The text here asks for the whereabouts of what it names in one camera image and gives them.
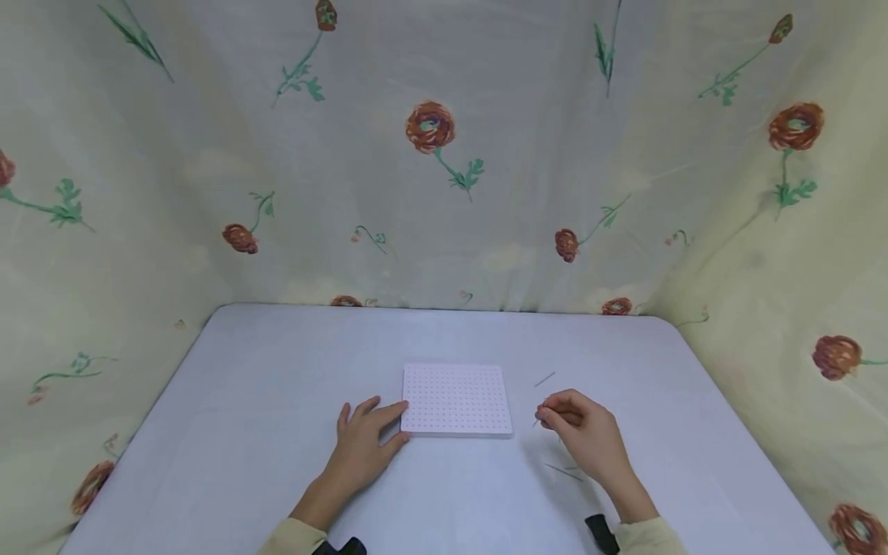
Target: table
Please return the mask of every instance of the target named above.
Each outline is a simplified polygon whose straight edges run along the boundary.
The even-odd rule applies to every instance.
[[[342,404],[399,400],[408,362],[501,366],[515,435],[415,438],[345,510],[334,546],[597,553],[583,519],[604,512],[613,528],[614,508],[546,465],[572,462],[534,425],[547,394],[574,387],[614,412],[691,553],[832,553],[665,321],[290,305],[216,311],[61,553],[254,553],[323,468]]]

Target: white pegboard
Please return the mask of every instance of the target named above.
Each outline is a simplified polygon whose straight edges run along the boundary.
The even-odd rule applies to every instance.
[[[400,428],[418,436],[509,438],[509,398],[498,366],[408,364]]]

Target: flower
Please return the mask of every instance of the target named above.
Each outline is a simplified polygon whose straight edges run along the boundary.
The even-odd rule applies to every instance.
[[[259,246],[256,244],[256,237],[253,233],[241,224],[228,224],[222,236],[228,241],[228,244],[238,252],[246,252],[247,254],[256,254],[259,252]]]
[[[0,187],[5,187],[12,183],[14,176],[15,164],[0,150]]]
[[[771,147],[807,150],[823,131],[823,108],[813,102],[802,102],[783,110],[771,121],[768,133]]]
[[[580,249],[580,243],[576,240],[576,234],[566,227],[555,233],[555,250],[565,262],[571,263],[576,258]]]
[[[340,295],[330,302],[330,306],[363,306],[361,301],[351,295]]]
[[[783,39],[789,35],[790,31],[792,31],[792,14],[787,13],[780,21],[777,21],[777,25],[774,26],[774,30],[771,31],[771,38],[768,39],[768,43],[782,43]]]
[[[424,155],[449,145],[456,137],[453,116],[441,104],[427,100],[413,108],[404,124],[407,138]]]
[[[337,23],[337,11],[330,0],[318,0],[314,6],[314,17],[318,20],[318,29],[321,31],[335,31]]]
[[[77,516],[83,515],[90,508],[92,500],[99,494],[99,490],[105,485],[113,470],[114,463],[112,461],[103,461],[93,466],[74,494],[74,499],[71,500],[71,512]]]
[[[837,382],[848,374],[857,373],[862,354],[863,349],[850,337],[823,336],[817,340],[811,358],[823,377]]]
[[[632,312],[632,301],[626,297],[612,298],[601,306],[605,316],[625,316]]]
[[[885,526],[872,514],[841,503],[829,517],[829,529],[850,555],[884,555],[888,550]]]

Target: forearm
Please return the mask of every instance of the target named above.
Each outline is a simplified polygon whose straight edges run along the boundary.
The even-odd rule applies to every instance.
[[[349,497],[347,492],[322,474],[305,490],[289,517],[328,532]]]
[[[654,501],[635,472],[629,470],[622,477],[601,486],[614,502],[620,521],[624,524],[644,522],[660,516]]]

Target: beige sleeve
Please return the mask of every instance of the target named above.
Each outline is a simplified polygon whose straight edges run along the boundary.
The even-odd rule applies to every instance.
[[[687,555],[678,535],[664,519],[621,524],[615,535],[620,555]]]
[[[296,519],[284,519],[256,555],[312,555],[327,539],[320,530]]]

